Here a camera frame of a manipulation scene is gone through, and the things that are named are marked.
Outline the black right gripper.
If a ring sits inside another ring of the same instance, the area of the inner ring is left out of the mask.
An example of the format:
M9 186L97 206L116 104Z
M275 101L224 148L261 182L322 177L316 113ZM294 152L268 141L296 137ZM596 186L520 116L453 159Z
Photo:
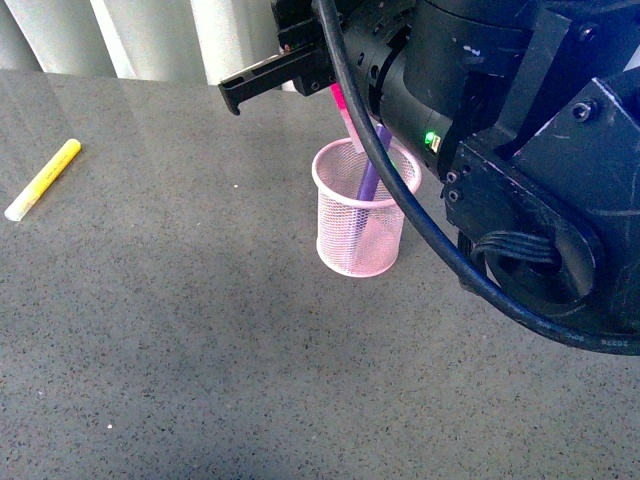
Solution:
M414 1L337 1L335 3L352 75L369 114L382 118L383 85L411 32ZM323 29L310 1L273 1L278 42L286 50L220 81L228 110L240 115L246 100L308 74L337 78Z

